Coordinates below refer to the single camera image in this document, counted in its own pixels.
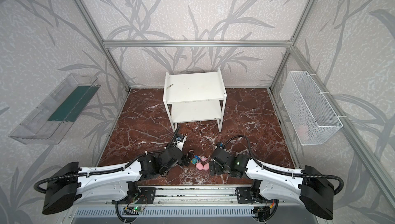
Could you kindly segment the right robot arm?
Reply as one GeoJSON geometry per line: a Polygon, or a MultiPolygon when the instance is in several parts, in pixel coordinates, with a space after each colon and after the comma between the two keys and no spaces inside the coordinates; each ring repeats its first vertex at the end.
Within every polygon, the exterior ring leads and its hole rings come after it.
{"type": "Polygon", "coordinates": [[[227,174],[252,180],[249,187],[237,187],[235,194],[239,204],[255,204],[252,214],[259,222],[273,216],[281,202],[303,205],[321,219],[333,219],[334,186],[311,166],[279,167],[222,148],[214,150],[208,165],[212,176],[227,174]]]}

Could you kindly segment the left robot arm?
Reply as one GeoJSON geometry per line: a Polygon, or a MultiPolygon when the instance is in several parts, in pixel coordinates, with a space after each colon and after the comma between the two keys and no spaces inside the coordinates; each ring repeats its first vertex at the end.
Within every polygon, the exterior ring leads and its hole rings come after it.
{"type": "Polygon", "coordinates": [[[51,177],[39,180],[34,189],[45,195],[42,213],[57,214],[74,204],[109,200],[128,204],[139,197],[138,182],[165,177],[175,166],[188,166],[193,157],[178,147],[144,153],[122,164],[80,167],[68,163],[51,177]]]}

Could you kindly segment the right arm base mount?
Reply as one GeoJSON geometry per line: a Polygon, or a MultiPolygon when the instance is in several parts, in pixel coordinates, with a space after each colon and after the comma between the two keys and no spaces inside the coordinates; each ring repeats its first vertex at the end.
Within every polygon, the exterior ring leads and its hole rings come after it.
{"type": "Polygon", "coordinates": [[[251,191],[251,187],[236,187],[235,195],[239,204],[263,203],[263,200],[251,191]]]}

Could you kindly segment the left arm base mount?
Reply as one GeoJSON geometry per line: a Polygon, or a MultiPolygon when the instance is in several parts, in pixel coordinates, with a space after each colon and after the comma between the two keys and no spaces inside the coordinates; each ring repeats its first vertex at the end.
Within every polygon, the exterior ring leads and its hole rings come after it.
{"type": "Polygon", "coordinates": [[[138,188],[138,192],[128,191],[127,196],[119,201],[112,200],[112,204],[153,204],[155,193],[155,187],[138,188]]]}

